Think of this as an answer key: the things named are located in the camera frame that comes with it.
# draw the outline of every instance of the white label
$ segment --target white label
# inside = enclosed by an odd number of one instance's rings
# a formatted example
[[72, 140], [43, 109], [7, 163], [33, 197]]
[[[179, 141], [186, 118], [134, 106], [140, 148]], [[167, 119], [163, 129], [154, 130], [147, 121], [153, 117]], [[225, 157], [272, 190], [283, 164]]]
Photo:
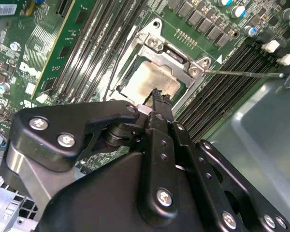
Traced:
[[14, 15], [17, 4], [0, 4], [0, 15]]
[[28, 83], [28, 85], [27, 85], [27, 88], [26, 88], [26, 91], [25, 91], [25, 93], [27, 93], [27, 94], [33, 94], [33, 92], [34, 92], [34, 89], [35, 89], [35, 85], [33, 84], [33, 83]]

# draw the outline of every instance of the green circuit board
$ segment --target green circuit board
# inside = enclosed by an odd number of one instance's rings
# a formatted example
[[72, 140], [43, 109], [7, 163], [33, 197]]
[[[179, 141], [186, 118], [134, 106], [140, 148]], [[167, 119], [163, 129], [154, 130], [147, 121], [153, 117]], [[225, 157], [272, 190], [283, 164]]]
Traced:
[[[57, 104], [56, 95], [42, 100], [41, 97], [64, 68], [78, 36], [85, 34], [82, 28], [98, 1], [68, 2], [60, 12], [57, 0], [35, 4], [31, 15], [15, 17], [0, 32], [0, 83], [9, 86], [9, 90], [0, 94], [0, 132], [6, 136], [18, 110]], [[231, 9], [236, 5], [246, 7], [244, 17], [231, 17]], [[259, 32], [270, 29], [290, 50], [290, 26], [281, 17], [286, 7], [276, 0], [236, 0], [225, 7], [218, 6], [216, 0], [148, 0], [134, 23], [141, 29], [154, 18], [161, 19], [166, 40], [194, 60], [209, 56], [211, 68], [218, 70], [247, 38], [244, 33], [247, 25]], [[192, 23], [195, 12], [200, 19]], [[107, 80], [104, 77], [98, 89], [103, 89]]]

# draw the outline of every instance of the black plastic bracket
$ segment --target black plastic bracket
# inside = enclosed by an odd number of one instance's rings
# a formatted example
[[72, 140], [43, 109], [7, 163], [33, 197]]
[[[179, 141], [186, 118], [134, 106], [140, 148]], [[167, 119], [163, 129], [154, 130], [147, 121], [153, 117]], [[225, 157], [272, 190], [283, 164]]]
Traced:
[[[10, 140], [19, 153], [49, 170], [64, 172], [73, 168], [80, 155], [84, 158], [84, 153], [92, 154], [92, 147], [108, 125], [133, 123], [138, 117], [137, 109], [126, 101], [24, 109], [14, 116]], [[29, 121], [33, 118], [46, 120], [48, 127], [45, 130], [31, 128]], [[72, 147], [58, 143], [57, 139], [63, 133], [75, 139]], [[84, 139], [90, 134], [90, 143], [84, 147]]]
[[178, 207], [173, 139], [166, 118], [152, 111], [144, 141], [138, 208], [147, 223], [160, 227], [175, 219]]

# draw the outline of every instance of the screw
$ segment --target screw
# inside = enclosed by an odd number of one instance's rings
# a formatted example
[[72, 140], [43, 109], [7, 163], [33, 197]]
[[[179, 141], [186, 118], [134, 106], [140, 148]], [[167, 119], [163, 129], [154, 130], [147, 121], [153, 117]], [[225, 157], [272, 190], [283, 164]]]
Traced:
[[232, 229], [232, 230], [236, 229], [236, 221], [231, 214], [229, 214], [228, 212], [223, 212], [222, 218], [223, 218], [223, 221], [226, 223], [226, 225], [230, 229]]
[[180, 125], [180, 124], [178, 124], [177, 127], [178, 127], [180, 130], [182, 130], [182, 131], [185, 130], [185, 128], [184, 128], [182, 125]]
[[156, 114], [156, 117], [157, 117], [158, 119], [160, 119], [161, 121], [164, 120], [164, 117], [163, 117], [161, 114]]
[[192, 68], [191, 69], [191, 75], [192, 76], [197, 76], [197, 75], [199, 75], [199, 69], [198, 68]]
[[207, 148], [207, 149], [211, 149], [211, 146], [210, 146], [210, 144], [208, 144], [208, 143], [203, 143], [204, 144], [204, 146]]
[[127, 110], [129, 110], [131, 113], [135, 113], [135, 108], [132, 105], [127, 105]]
[[158, 40], [156, 38], [150, 38], [150, 39], [148, 39], [148, 45], [151, 47], [157, 47]]
[[64, 147], [72, 147], [75, 144], [75, 139], [69, 134], [62, 134], [57, 138], [58, 143]]
[[38, 130], [38, 131], [43, 131], [48, 127], [48, 123], [46, 120], [42, 118], [33, 118], [30, 120], [29, 125], [31, 128]]
[[266, 224], [269, 225], [269, 227], [271, 227], [271, 228], [273, 228], [273, 229], [276, 228], [276, 225], [275, 225], [275, 223], [274, 223], [274, 220], [273, 220], [270, 216], [268, 216], [268, 215], [264, 215], [264, 220], [265, 220]]
[[284, 228], [284, 229], [287, 228], [286, 224], [284, 223], [284, 221], [280, 217], [276, 217], [276, 221], [279, 223], [279, 225], [282, 226], [282, 228]]
[[157, 191], [157, 199], [165, 207], [169, 207], [172, 204], [172, 198], [170, 193], [168, 193], [164, 189], [159, 189]]

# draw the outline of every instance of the integrated circuit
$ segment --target integrated circuit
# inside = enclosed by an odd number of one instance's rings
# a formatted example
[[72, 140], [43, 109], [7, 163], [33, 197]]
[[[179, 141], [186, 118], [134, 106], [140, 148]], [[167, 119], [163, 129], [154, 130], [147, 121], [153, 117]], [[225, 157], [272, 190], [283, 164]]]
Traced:
[[183, 6], [179, 9], [178, 14], [182, 17], [186, 17], [192, 9], [192, 5], [188, 2], [184, 2]]
[[276, 26], [276, 24], [279, 22], [278, 18], [276, 16], [273, 16], [270, 20], [269, 20], [269, 24], [271, 26]]
[[197, 6], [197, 9], [198, 9], [199, 11], [202, 11], [202, 9], [203, 9], [204, 6], [205, 6], [205, 3], [201, 1], [201, 2], [199, 3], [199, 5]]
[[258, 15], [263, 16], [265, 12], [266, 12], [266, 9], [262, 7], [261, 10], [258, 12]]
[[207, 37], [211, 40], [215, 40], [217, 36], [220, 34], [221, 30], [217, 26], [213, 26], [210, 30], [209, 33], [207, 34]]
[[219, 37], [216, 39], [216, 45], [218, 47], [224, 47], [227, 44], [227, 42], [229, 41], [229, 39], [230, 39], [229, 36], [222, 32], [219, 35]]
[[220, 26], [220, 24], [223, 22], [223, 19], [221, 17], [219, 17], [216, 22], [215, 25], [217, 25], [218, 27]]
[[209, 27], [212, 25], [212, 22], [205, 18], [204, 21], [201, 23], [201, 25], [198, 27], [200, 32], [207, 32], [207, 30], [209, 29]]
[[255, 27], [260, 23], [260, 21], [261, 21], [261, 18], [258, 15], [255, 15], [252, 17], [250, 24]]
[[206, 14], [206, 18], [211, 19], [211, 17], [214, 15], [214, 11], [212, 9], [209, 9], [209, 11]]
[[195, 26], [198, 24], [201, 18], [202, 18], [202, 14], [199, 11], [195, 11], [190, 17], [188, 23], [191, 24], [192, 26]]
[[179, 5], [180, 0], [170, 0], [168, 3], [168, 7], [170, 7], [172, 10], [175, 10], [177, 6]]
[[232, 29], [232, 27], [231, 27], [230, 25], [227, 25], [223, 31], [224, 31], [226, 34], [228, 34], [229, 31], [230, 31], [231, 29]]

